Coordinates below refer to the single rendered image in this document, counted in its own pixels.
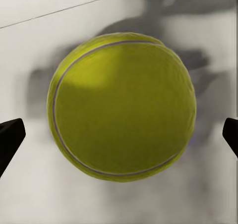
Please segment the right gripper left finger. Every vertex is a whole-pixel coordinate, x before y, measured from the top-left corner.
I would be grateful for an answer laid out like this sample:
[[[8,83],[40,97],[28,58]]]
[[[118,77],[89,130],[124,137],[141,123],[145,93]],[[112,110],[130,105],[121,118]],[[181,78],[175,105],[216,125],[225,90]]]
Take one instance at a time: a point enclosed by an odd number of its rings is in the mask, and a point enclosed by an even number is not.
[[[26,136],[21,118],[0,123],[0,177]]]

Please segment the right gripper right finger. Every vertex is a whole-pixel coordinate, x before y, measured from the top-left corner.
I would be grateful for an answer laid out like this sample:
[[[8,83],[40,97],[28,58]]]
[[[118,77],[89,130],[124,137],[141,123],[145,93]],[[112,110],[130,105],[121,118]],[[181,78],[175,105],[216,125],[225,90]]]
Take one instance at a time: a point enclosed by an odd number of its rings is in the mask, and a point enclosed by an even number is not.
[[[238,157],[238,119],[227,118],[222,135]]]

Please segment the tennis ball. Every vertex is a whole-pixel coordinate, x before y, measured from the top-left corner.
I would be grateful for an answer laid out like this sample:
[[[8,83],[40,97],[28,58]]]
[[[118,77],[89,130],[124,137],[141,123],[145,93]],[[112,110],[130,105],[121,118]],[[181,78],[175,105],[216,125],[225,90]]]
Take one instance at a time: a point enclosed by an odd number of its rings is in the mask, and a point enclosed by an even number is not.
[[[127,183],[175,163],[193,136],[195,90],[181,59],[139,33],[100,35],[58,66],[47,121],[64,157],[83,173]]]

